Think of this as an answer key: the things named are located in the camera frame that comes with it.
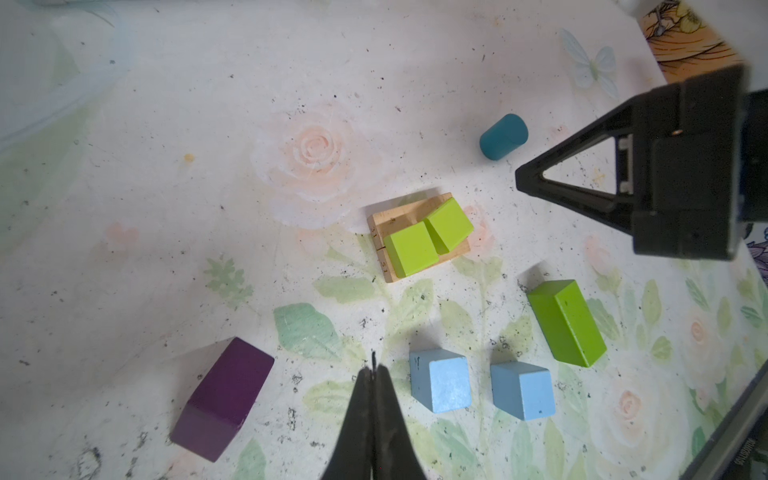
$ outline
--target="green rectangular block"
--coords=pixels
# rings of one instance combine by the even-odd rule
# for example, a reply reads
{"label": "green rectangular block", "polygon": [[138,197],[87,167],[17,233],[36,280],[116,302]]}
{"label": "green rectangular block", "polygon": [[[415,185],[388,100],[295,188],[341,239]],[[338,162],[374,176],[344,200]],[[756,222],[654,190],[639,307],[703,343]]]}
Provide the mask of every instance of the green rectangular block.
{"label": "green rectangular block", "polygon": [[445,255],[475,230],[455,198],[451,197],[424,219],[435,250]]}
{"label": "green rectangular block", "polygon": [[592,366],[606,347],[576,280],[544,282],[528,294],[549,349],[559,362]]}
{"label": "green rectangular block", "polygon": [[384,247],[400,278],[418,273],[440,260],[424,222],[385,237]]}

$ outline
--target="wooden tray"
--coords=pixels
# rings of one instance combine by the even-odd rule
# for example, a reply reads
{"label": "wooden tray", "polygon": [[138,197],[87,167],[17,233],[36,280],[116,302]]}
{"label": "wooden tray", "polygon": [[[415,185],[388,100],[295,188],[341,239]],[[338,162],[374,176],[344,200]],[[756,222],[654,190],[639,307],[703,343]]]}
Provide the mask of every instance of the wooden tray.
{"label": "wooden tray", "polygon": [[[368,217],[368,226],[371,228],[371,235],[373,235],[373,245],[376,247],[379,265],[382,267],[384,280],[387,283],[396,282],[400,280],[400,277],[397,276],[395,269],[392,267],[392,261],[389,259],[386,247],[384,247],[384,238],[411,225],[416,225],[451,197],[453,197],[451,194],[442,194],[437,197],[419,200],[412,204],[379,212]],[[453,260],[467,253],[469,253],[469,241],[464,240],[452,251],[441,255],[440,260],[435,265]]]}

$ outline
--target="wooden block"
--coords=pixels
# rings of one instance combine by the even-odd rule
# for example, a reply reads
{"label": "wooden block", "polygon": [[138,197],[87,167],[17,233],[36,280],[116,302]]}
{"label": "wooden block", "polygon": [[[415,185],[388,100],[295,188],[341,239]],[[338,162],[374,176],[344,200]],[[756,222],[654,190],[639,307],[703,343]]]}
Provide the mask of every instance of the wooden block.
{"label": "wooden block", "polygon": [[181,411],[170,440],[215,462],[250,412],[275,359],[235,337]]}
{"label": "wooden block", "polygon": [[[412,204],[395,207],[368,217],[368,226],[370,227],[371,235],[373,236],[373,245],[376,247],[376,255],[379,257],[379,265],[382,267],[382,272],[384,273],[384,281],[393,283],[400,280],[400,277],[395,273],[395,268],[392,266],[392,261],[389,259],[389,255],[384,247],[384,238],[395,232],[399,232],[404,228],[410,227],[411,225],[416,225],[449,198],[453,198],[453,195],[442,194],[426,200],[419,200]],[[466,255],[467,253],[469,253],[469,241],[464,240],[451,252],[441,255],[440,260],[438,260],[435,265],[453,260],[456,257]]]}
{"label": "wooden block", "polygon": [[411,395],[434,413],[472,405],[467,358],[443,349],[411,352]]}
{"label": "wooden block", "polygon": [[553,416],[552,377],[546,368],[523,362],[491,365],[493,404],[520,420]]}
{"label": "wooden block", "polygon": [[424,222],[384,237],[384,246],[397,276],[413,275],[440,260]]}
{"label": "wooden block", "polygon": [[528,294],[533,313],[559,362],[592,366],[605,353],[598,325],[576,280],[552,280]]}
{"label": "wooden block", "polygon": [[449,198],[424,219],[437,253],[443,255],[455,249],[475,231],[472,222],[455,198]]}

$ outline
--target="purple block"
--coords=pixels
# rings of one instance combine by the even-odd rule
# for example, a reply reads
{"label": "purple block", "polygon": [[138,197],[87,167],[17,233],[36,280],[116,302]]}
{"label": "purple block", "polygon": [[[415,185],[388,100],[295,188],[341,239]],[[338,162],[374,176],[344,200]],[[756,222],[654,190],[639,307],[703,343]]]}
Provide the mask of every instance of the purple block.
{"label": "purple block", "polygon": [[245,423],[274,363],[255,346],[232,339],[184,406],[170,440],[218,460]]}

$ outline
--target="floral tablecloth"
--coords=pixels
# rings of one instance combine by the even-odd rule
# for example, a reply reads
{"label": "floral tablecloth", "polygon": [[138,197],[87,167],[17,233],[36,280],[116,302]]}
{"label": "floral tablecloth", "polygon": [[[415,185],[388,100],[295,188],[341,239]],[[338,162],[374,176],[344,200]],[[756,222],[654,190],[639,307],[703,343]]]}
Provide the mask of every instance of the floral tablecloth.
{"label": "floral tablecloth", "polygon": [[[663,83],[610,2],[3,9],[0,477],[317,478],[375,350],[430,478],[675,478],[765,362],[746,247],[637,257],[515,190],[517,166]],[[510,111],[530,140],[490,162],[477,140]],[[610,190],[612,155],[552,175]],[[471,253],[384,283],[366,215],[444,192]],[[531,314],[555,279],[608,345],[593,368],[555,362]],[[276,362],[212,464],[168,435],[232,336]],[[467,356],[472,407],[410,396],[408,353],[435,346]],[[493,406],[510,359],[551,370],[556,415]]]}

